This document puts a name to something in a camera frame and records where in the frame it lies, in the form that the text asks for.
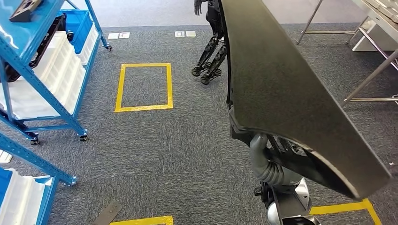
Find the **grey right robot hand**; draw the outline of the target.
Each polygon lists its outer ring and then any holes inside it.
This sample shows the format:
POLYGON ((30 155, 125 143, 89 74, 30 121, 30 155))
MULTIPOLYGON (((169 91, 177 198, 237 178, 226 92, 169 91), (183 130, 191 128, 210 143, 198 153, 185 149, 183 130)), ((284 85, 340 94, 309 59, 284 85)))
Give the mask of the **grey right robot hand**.
POLYGON ((257 134, 250 142, 252 169, 256 173, 281 173, 283 167, 271 161, 273 156, 287 156, 294 160, 307 157, 304 149, 275 135, 257 134))

